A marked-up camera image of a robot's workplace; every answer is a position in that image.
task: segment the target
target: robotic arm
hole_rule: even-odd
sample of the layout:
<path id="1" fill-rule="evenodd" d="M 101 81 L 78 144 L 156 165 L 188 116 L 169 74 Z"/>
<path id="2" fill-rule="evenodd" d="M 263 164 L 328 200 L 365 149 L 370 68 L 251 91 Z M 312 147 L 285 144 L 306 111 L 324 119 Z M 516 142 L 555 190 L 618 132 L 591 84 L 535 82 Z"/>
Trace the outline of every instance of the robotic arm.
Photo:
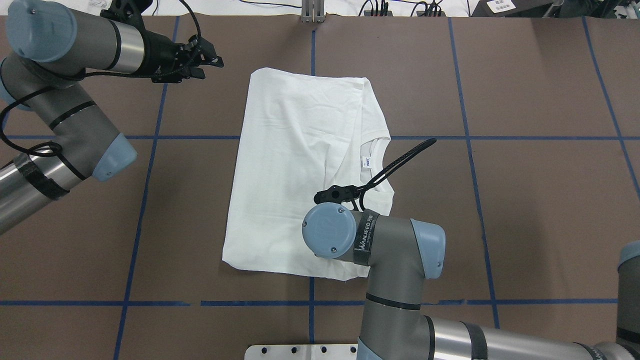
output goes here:
<path id="1" fill-rule="evenodd" d="M 420 314 L 425 279 L 440 276 L 440 226 L 325 202 L 302 223 L 321 258 L 369 265 L 358 360 L 640 360 L 640 241 L 622 252 L 616 343 L 592 347 Z"/>
<path id="2" fill-rule="evenodd" d="M 136 159 L 79 80 L 112 75 L 180 83 L 204 79 L 199 65 L 224 66 L 180 1 L 198 28 L 187 44 L 145 29 L 140 14 L 151 0 L 114 0 L 100 17 L 42 0 L 11 4 L 6 34 L 13 52 L 0 65 L 0 96 L 35 111 L 56 137 L 32 149 L 10 144 L 21 153 L 0 169 L 0 234 L 82 180 L 106 181 Z M 112 72 L 87 74 L 85 68 Z"/>

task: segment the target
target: blue plastic cover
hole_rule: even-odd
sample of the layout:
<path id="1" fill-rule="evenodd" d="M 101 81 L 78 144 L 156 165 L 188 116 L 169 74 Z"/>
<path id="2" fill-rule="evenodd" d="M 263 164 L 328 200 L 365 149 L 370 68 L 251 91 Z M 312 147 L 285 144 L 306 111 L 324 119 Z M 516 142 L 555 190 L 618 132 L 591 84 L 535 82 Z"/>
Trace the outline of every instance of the blue plastic cover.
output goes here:
<path id="1" fill-rule="evenodd" d="M 340 204 L 314 206 L 302 223 L 305 243 L 320 258 L 335 259 L 349 250 L 356 238 L 356 219 Z"/>
<path id="2" fill-rule="evenodd" d="M 15 0 L 8 9 L 6 36 L 16 54 L 41 63 L 66 55 L 76 41 L 71 10 L 53 1 Z"/>
<path id="3" fill-rule="evenodd" d="M 411 225 L 415 239 L 418 241 L 424 277 L 439 278 L 444 266 L 444 252 L 447 245 L 444 230 L 439 225 L 414 219 L 411 219 Z"/>
<path id="4" fill-rule="evenodd" d="M 622 263 L 627 260 L 631 260 L 636 256 L 640 256 L 640 240 L 629 243 L 627 244 L 627 246 L 622 248 L 622 251 L 620 252 L 620 264 L 618 265 L 618 268 L 620 268 L 620 265 L 622 265 Z"/>
<path id="5" fill-rule="evenodd" d="M 377 356 L 367 345 L 362 343 L 362 340 L 358 338 L 358 355 L 356 360 L 382 360 L 380 356 Z"/>
<path id="6" fill-rule="evenodd" d="M 99 181 L 107 181 L 136 161 L 137 157 L 138 153 L 121 133 L 104 152 L 92 175 Z"/>
<path id="7" fill-rule="evenodd" d="M 9 94 L 9 91 L 7 91 L 7 89 L 4 87 L 4 81 L 2 80 L 2 64 L 4 64 L 5 60 L 6 58 L 4 58 L 2 60 L 2 63 L 0 63 L 0 99 L 4 100 L 7 104 L 11 104 L 15 102 L 15 99 L 13 98 L 13 96 L 11 96 L 11 94 Z M 18 105 L 17 107 L 20 110 L 33 111 L 29 106 L 25 106 L 22 104 Z"/>

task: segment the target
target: light blue cap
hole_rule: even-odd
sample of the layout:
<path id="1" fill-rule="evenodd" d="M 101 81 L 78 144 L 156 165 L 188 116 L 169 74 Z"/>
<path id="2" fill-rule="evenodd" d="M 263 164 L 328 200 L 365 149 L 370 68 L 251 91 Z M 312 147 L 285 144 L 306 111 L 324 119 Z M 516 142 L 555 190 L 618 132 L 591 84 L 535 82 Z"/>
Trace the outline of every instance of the light blue cap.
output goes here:
<path id="1" fill-rule="evenodd" d="M 136 161 L 138 153 L 124 134 L 119 134 L 104 152 L 92 176 L 99 181 L 107 181 Z"/>
<path id="2" fill-rule="evenodd" d="M 62 4 L 15 0 L 8 15 L 6 36 L 13 51 L 23 58 L 50 63 L 66 55 L 76 41 L 76 17 Z"/>
<path id="3" fill-rule="evenodd" d="M 618 268 L 627 260 L 631 260 L 636 256 L 640 256 L 640 240 L 628 243 L 620 252 L 620 264 Z"/>
<path id="4" fill-rule="evenodd" d="M 435 224 L 411 219 L 411 225 L 418 241 L 418 250 L 422 258 L 424 277 L 437 279 L 442 274 L 444 252 L 447 240 L 444 230 Z"/>
<path id="5" fill-rule="evenodd" d="M 358 355 L 356 360 L 382 360 L 375 352 L 373 352 L 367 345 L 364 345 L 362 340 L 358 338 Z"/>
<path id="6" fill-rule="evenodd" d="M 13 104 L 15 102 L 15 99 L 4 87 L 4 81 L 2 80 L 2 64 L 4 64 L 5 60 L 6 58 L 2 61 L 2 63 L 0 63 L 0 99 L 4 100 L 7 104 Z M 33 111 L 29 106 L 25 106 L 22 104 L 18 105 L 17 107 L 20 110 Z"/>
<path id="7" fill-rule="evenodd" d="M 316 256 L 335 259 L 351 248 L 356 228 L 356 219 L 349 209 L 324 202 L 314 206 L 305 216 L 302 237 Z"/>

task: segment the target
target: black band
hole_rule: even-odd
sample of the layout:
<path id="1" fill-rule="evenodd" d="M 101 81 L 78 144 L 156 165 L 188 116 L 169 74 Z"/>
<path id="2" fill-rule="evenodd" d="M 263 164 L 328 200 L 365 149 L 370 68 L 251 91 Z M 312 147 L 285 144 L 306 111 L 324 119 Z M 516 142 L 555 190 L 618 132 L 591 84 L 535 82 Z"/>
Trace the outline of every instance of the black band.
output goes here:
<path id="1" fill-rule="evenodd" d="M 360 218 L 356 238 L 353 242 L 353 262 L 358 265 L 369 266 L 371 244 L 373 243 L 373 230 L 376 227 L 378 213 L 365 210 Z"/>
<path id="2" fill-rule="evenodd" d="M 95 102 L 87 101 L 76 106 L 75 108 L 69 109 L 64 114 L 60 115 L 59 117 L 56 117 L 56 119 L 53 120 L 51 124 L 49 124 L 49 129 L 52 129 L 52 130 L 55 129 L 56 126 L 60 125 L 60 123 L 63 122 L 64 120 L 67 120 L 69 117 L 76 114 L 77 112 L 82 111 L 86 108 L 89 108 L 90 106 L 93 106 L 93 105 L 95 105 Z"/>
<path id="3" fill-rule="evenodd" d="M 113 61 L 111 62 L 111 64 L 106 67 L 105 70 L 111 70 L 116 66 L 118 60 L 120 60 L 120 51 L 122 49 L 122 37 L 120 36 L 120 30 L 118 30 L 118 26 L 115 22 L 111 20 L 109 20 L 109 22 L 111 23 L 111 26 L 113 26 L 113 30 L 116 32 L 116 54 L 113 57 Z"/>
<path id="4" fill-rule="evenodd" d="M 436 329 L 433 327 L 433 320 L 424 315 L 427 319 L 427 323 L 429 324 L 429 360 L 433 360 L 436 354 Z"/>
<path id="5" fill-rule="evenodd" d="M 640 352 L 637 352 L 634 348 L 630 347 L 627 344 L 618 344 L 618 345 L 625 348 L 625 350 L 628 351 L 629 354 L 631 354 L 631 357 L 633 357 L 634 360 L 640 360 Z"/>
<path id="6" fill-rule="evenodd" d="M 75 176 L 77 176 L 78 179 L 84 181 L 87 180 L 88 178 L 84 175 L 82 175 L 82 173 L 80 171 L 78 171 L 78 169 L 76 169 L 73 165 L 71 165 L 71 163 L 69 162 L 69 160 L 67 160 L 67 158 L 60 154 L 58 155 L 58 159 L 60 159 L 60 161 L 62 161 L 63 164 L 65 164 L 65 166 L 72 172 L 74 173 Z"/>
<path id="7" fill-rule="evenodd" d="M 383 297 L 377 297 L 375 295 L 371 295 L 367 293 L 367 300 L 371 300 L 373 302 L 377 302 L 382 305 L 397 307 L 398 309 L 404 310 L 420 310 L 420 304 L 407 304 L 405 302 L 398 302 L 389 299 L 385 299 Z"/>
<path id="8" fill-rule="evenodd" d="M 18 171 L 24 179 L 29 181 L 29 184 L 33 185 L 42 195 L 45 195 L 51 200 L 58 200 L 69 193 L 68 190 L 61 188 L 55 181 L 44 176 L 33 161 L 31 161 L 28 156 L 25 157 L 26 161 L 18 167 Z"/>
<path id="9" fill-rule="evenodd" d="M 466 323 L 469 339 L 471 339 L 471 360 L 488 360 L 489 349 L 486 346 L 486 338 L 482 328 L 474 323 Z"/>
<path id="10" fill-rule="evenodd" d="M 630 343 L 640 345 L 640 334 L 638 334 L 635 331 L 626 330 L 621 327 L 618 327 L 618 330 L 616 331 L 616 335 L 622 340 L 626 340 Z"/>
<path id="11" fill-rule="evenodd" d="M 602 351 L 598 350 L 595 347 L 590 347 L 589 345 L 585 345 L 585 344 L 581 344 L 581 343 L 576 343 L 582 347 L 584 347 L 584 350 L 587 350 L 587 352 L 589 353 L 589 355 L 591 355 L 591 358 L 593 360 L 607 360 L 607 357 L 605 356 L 605 354 L 602 353 Z"/>

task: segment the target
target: white cloth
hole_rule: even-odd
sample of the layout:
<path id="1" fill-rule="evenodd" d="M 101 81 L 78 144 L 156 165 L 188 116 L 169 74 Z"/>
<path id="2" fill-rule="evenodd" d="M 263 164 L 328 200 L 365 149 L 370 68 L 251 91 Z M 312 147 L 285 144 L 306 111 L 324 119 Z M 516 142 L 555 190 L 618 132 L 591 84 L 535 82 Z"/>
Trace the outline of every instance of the white cloth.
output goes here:
<path id="1" fill-rule="evenodd" d="M 365 78 L 320 78 L 274 69 L 251 75 L 222 260 L 241 270 L 348 280 L 369 268 L 317 258 L 302 238 L 316 192 L 362 185 L 382 170 L 389 131 Z M 362 168 L 362 156 L 372 168 Z M 365 206 L 391 210 L 388 182 Z"/>

